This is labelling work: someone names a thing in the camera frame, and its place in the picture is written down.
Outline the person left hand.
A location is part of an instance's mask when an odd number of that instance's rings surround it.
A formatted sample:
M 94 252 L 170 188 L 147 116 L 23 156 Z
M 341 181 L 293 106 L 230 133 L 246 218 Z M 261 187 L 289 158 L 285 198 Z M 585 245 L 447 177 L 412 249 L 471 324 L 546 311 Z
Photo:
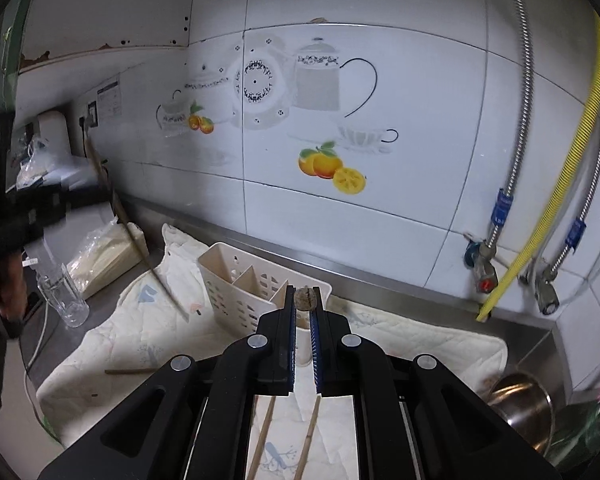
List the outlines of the person left hand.
M 9 322 L 20 322 L 28 301 L 22 255 L 15 252 L 0 262 L 0 315 Z

